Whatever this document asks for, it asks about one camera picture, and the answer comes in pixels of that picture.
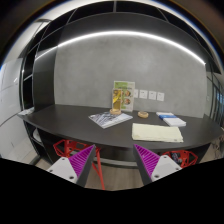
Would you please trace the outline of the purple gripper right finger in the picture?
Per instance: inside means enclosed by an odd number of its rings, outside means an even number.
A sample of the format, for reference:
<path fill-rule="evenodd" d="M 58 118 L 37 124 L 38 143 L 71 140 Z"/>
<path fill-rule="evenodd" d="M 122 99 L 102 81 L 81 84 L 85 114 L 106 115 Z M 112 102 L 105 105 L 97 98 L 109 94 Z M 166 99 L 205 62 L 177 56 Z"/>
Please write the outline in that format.
<path fill-rule="evenodd" d="M 181 167 L 169 156 L 159 156 L 137 144 L 133 146 L 133 154 L 144 185 L 181 170 Z"/>

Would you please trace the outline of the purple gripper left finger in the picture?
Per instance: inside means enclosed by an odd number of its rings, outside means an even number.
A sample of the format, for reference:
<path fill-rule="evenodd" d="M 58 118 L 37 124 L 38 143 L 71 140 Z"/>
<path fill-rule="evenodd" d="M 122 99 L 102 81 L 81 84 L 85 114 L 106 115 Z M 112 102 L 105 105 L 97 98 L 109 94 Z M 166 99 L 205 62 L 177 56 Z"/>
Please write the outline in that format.
<path fill-rule="evenodd" d="M 48 172 L 84 187 L 95 157 L 96 146 L 91 145 L 69 158 L 61 157 Z"/>

